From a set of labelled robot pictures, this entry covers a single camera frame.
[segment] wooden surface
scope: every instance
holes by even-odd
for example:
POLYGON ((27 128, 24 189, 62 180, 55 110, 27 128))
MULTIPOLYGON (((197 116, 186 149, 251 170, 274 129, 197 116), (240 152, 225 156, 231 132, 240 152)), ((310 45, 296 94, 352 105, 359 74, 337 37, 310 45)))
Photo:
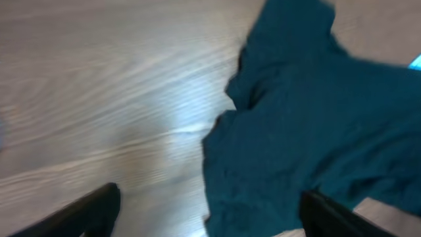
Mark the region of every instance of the wooden surface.
MULTIPOLYGON (((115 236, 204 236, 200 139, 232 108, 223 89, 261 5, 0 1, 0 236, 106 182, 123 191, 115 236)), ((421 52, 419 0, 336 8, 352 54, 406 65, 421 52)), ((365 215, 411 236, 368 201, 365 215)))

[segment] teal fabric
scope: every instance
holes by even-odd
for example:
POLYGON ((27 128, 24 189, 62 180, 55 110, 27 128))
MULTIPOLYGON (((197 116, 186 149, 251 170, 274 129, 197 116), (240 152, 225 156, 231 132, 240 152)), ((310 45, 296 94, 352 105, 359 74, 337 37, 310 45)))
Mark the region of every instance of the teal fabric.
POLYGON ((317 0, 268 0, 203 140, 210 237, 300 228, 303 190, 421 214, 421 72, 350 57, 317 0))

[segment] wrinkled cloth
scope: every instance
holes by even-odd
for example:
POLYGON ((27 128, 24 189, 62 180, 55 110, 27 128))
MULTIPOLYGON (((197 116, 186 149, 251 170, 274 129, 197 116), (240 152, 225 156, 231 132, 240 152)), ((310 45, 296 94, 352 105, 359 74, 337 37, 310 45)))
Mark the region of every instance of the wrinkled cloth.
POLYGON ((203 140, 210 237, 300 228, 303 190, 421 214, 421 73, 352 58, 317 0, 268 0, 203 140))

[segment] blue object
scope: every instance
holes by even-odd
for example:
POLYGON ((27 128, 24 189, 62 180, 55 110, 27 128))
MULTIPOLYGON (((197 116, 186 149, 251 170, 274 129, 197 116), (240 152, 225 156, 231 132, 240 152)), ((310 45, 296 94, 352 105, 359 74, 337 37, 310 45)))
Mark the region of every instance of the blue object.
POLYGON ((411 64, 409 68, 414 70, 421 70, 421 55, 419 55, 411 64))

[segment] folded garment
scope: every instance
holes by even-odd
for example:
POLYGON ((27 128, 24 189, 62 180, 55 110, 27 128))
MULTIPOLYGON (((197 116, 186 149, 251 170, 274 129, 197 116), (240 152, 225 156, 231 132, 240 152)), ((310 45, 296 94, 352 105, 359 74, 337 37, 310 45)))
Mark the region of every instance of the folded garment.
POLYGON ((317 0, 268 0, 203 140, 209 236, 300 228, 303 190, 421 214, 421 72, 352 58, 317 0))

